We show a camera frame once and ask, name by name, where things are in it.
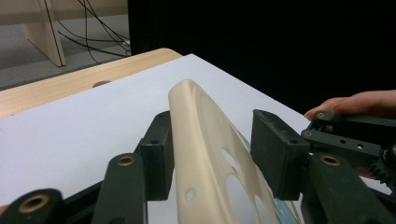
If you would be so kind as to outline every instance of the wooden furniture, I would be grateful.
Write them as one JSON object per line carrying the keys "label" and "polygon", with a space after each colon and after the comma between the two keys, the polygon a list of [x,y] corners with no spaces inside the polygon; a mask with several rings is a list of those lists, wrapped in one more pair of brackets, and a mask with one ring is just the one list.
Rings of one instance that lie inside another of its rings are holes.
{"label": "wooden furniture", "polygon": [[[23,24],[23,32],[57,66],[66,65],[56,21],[85,17],[85,1],[64,0],[1,0],[0,25]],[[126,0],[91,0],[97,16],[128,14]]]}
{"label": "wooden furniture", "polygon": [[95,85],[127,77],[180,57],[179,53],[171,49],[155,49],[115,62],[0,91],[0,118],[89,90]]}

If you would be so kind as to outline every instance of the floor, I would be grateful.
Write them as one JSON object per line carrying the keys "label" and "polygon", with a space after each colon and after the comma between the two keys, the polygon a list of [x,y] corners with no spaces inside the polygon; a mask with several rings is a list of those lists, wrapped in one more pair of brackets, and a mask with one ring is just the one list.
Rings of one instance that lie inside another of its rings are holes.
{"label": "floor", "polygon": [[[101,20],[116,34],[129,37],[127,15],[103,17]],[[86,44],[84,38],[78,37],[85,37],[85,19],[60,21],[57,26],[63,34],[60,35],[60,38],[66,59],[66,65],[60,67],[56,66],[25,38],[21,24],[0,26],[0,90],[56,77],[128,56],[126,49],[129,47],[113,41],[107,32],[111,33],[113,37],[114,33],[108,29],[105,30],[97,19],[87,19],[88,38],[109,41],[89,41],[89,45],[121,56],[87,50],[86,47],[73,42],[75,40]]]}

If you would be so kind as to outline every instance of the beige curved part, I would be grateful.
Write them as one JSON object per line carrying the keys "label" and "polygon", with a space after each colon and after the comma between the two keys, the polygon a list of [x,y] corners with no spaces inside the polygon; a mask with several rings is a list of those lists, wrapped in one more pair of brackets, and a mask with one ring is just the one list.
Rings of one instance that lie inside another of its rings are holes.
{"label": "beige curved part", "polygon": [[[226,189],[230,175],[244,187],[254,209],[255,223],[262,223],[255,197],[277,223],[272,195],[262,173],[248,153],[244,138],[219,106],[194,81],[185,79],[169,91],[174,137],[178,221],[190,223],[240,223]],[[226,150],[233,167],[223,156]]]}

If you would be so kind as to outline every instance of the black cable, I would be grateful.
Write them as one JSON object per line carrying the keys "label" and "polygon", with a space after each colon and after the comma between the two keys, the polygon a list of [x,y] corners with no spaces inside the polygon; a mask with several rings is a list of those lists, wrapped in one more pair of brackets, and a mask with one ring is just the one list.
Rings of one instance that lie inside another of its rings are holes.
{"label": "black cable", "polygon": [[[78,37],[78,38],[81,38],[81,39],[85,39],[85,37],[83,37],[83,36],[80,36],[80,35],[76,35],[76,34],[74,34],[74,33],[72,33],[70,30],[68,30],[60,21],[58,21],[61,25],[62,25],[62,27],[67,31],[67,32],[69,32],[71,35],[73,35],[73,36],[76,36],[76,37]],[[90,38],[88,38],[88,40],[89,41],[97,41],[97,42],[115,42],[115,41],[117,41],[117,40],[114,40],[114,39],[112,39],[112,40],[102,40],[102,39],[90,39]]]}
{"label": "black cable", "polygon": [[[58,31],[58,33],[59,33],[60,35],[64,36],[65,38],[71,40],[72,42],[74,42],[74,43],[76,43],[76,44],[78,44],[78,45],[80,45],[80,46],[82,46],[82,47],[84,47],[84,48],[87,48],[87,45],[82,44],[82,43],[78,42],[77,40],[74,40],[74,39],[70,38],[70,37],[67,36],[67,35],[64,35],[62,32]],[[127,55],[122,55],[122,54],[118,54],[118,53],[113,53],[113,52],[110,52],[110,51],[106,51],[106,50],[102,50],[102,49],[98,49],[98,48],[94,48],[94,47],[90,47],[90,49],[96,50],[96,51],[101,52],[101,53],[112,54],[112,55],[116,55],[116,56],[120,56],[120,57],[124,57],[124,58],[127,58],[127,57],[128,57]]]}
{"label": "black cable", "polygon": [[[105,31],[108,33],[108,35],[109,35],[111,38],[113,38],[113,39],[116,41],[116,39],[113,37],[113,35],[115,35],[115,36],[118,37],[120,40],[122,40],[124,43],[126,43],[125,40],[122,39],[122,37],[125,38],[125,39],[128,39],[128,37],[125,37],[125,36],[123,36],[123,35],[118,34],[118,33],[115,32],[115,31],[113,31],[113,30],[112,30],[110,27],[108,27],[102,20],[100,20],[99,17],[98,17],[98,16],[96,15],[96,13],[94,12],[94,10],[93,10],[93,8],[92,8],[92,6],[91,6],[91,3],[90,3],[88,0],[87,0],[87,3],[90,5],[90,8],[91,8],[91,9],[89,9],[89,8],[87,8],[87,7],[85,6],[85,0],[84,0],[84,4],[81,3],[80,0],[78,0],[78,2],[79,2],[80,4],[82,4],[82,5],[85,7],[86,11],[89,11],[89,12],[90,12],[101,24],[102,24],[102,26],[104,27]],[[116,43],[118,43],[119,46],[122,47],[122,48],[124,49],[124,47],[123,47],[119,42],[116,41]]]}
{"label": "black cable", "polygon": [[[118,37],[119,39],[123,40],[123,39],[121,38],[121,35],[120,35],[120,34],[118,34],[117,32],[113,31],[110,27],[108,27],[104,22],[102,22],[102,21],[99,19],[99,17],[96,15],[96,12],[93,10],[93,7],[91,6],[91,3],[90,3],[89,0],[87,0],[87,3],[88,3],[88,5],[90,5],[90,8],[91,8],[91,10],[92,10],[92,15],[93,15],[97,20],[99,20],[99,22],[102,24],[102,26],[103,26],[103,28],[105,29],[105,31],[107,32],[107,34],[108,34],[111,38],[113,38],[113,36],[112,36],[112,35],[108,32],[108,30],[107,30],[107,29],[109,29],[116,37]],[[120,47],[122,47],[123,49],[129,51],[129,49],[124,48],[120,43],[117,42],[117,44],[118,44]]]}

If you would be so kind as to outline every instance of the hole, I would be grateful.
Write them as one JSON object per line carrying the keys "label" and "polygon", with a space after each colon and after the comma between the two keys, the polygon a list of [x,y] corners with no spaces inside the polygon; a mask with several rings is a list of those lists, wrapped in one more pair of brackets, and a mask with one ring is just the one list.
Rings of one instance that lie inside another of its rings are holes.
{"label": "hole", "polygon": [[306,137],[310,137],[310,136],[312,136],[312,133],[309,132],[309,131],[306,131],[306,132],[304,132],[304,135],[305,135]]}
{"label": "hole", "polygon": [[194,198],[195,198],[195,191],[193,189],[190,189],[189,191],[187,191],[187,194],[186,194],[187,202],[194,201]]}
{"label": "hole", "polygon": [[239,220],[238,223],[256,223],[253,205],[248,194],[235,175],[229,175],[226,180],[227,195],[233,213]]}
{"label": "hole", "polygon": [[273,223],[270,214],[268,214],[268,208],[264,205],[264,203],[259,198],[259,196],[255,195],[254,201],[256,201],[256,207],[257,210],[259,211],[259,215],[262,223]]}
{"label": "hole", "polygon": [[222,149],[221,150],[225,160],[235,169],[238,170],[238,164],[236,163],[236,161],[233,159],[233,156],[226,150],[226,149]]}
{"label": "hole", "polygon": [[46,194],[37,194],[25,200],[19,207],[21,213],[31,213],[44,206],[50,197]]}
{"label": "hole", "polygon": [[326,164],[333,165],[333,166],[337,166],[341,163],[340,160],[338,160],[334,157],[330,157],[330,156],[322,156],[322,157],[320,157],[320,160]]}
{"label": "hole", "polygon": [[120,166],[127,166],[127,165],[131,165],[132,163],[134,163],[134,157],[132,156],[121,157],[117,162],[117,164]]}
{"label": "hole", "polygon": [[103,84],[109,83],[111,81],[100,81],[100,82],[96,82],[95,84],[93,84],[93,88],[98,87],[98,86],[102,86]]}
{"label": "hole", "polygon": [[124,217],[115,217],[108,222],[108,224],[125,224]]}

